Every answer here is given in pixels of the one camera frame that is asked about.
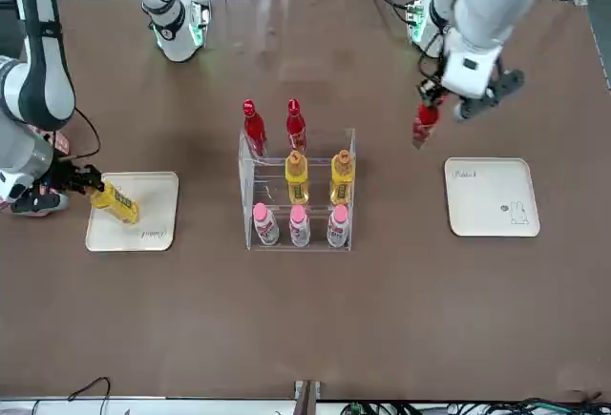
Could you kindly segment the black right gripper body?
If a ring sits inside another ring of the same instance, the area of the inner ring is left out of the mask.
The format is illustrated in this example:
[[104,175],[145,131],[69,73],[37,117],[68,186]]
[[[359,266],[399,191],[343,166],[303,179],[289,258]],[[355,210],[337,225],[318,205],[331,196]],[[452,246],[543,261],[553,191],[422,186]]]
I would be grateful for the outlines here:
[[45,185],[58,192],[84,194],[83,171],[71,161],[54,160],[45,175]]

